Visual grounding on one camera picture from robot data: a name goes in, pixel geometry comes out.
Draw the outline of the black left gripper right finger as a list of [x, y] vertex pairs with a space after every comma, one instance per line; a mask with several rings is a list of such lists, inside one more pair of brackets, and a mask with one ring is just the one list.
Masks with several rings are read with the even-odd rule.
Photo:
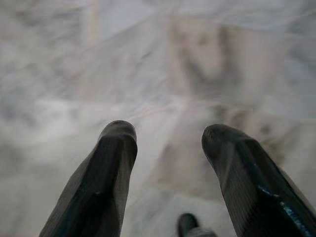
[[213, 124], [201, 143], [239, 237], [315, 236], [315, 210], [258, 141]]

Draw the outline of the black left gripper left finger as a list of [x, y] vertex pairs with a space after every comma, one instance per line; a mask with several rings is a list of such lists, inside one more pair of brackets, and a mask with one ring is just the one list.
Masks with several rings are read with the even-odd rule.
[[136, 157], [134, 126], [109, 123], [69, 178], [40, 236], [120, 236]]

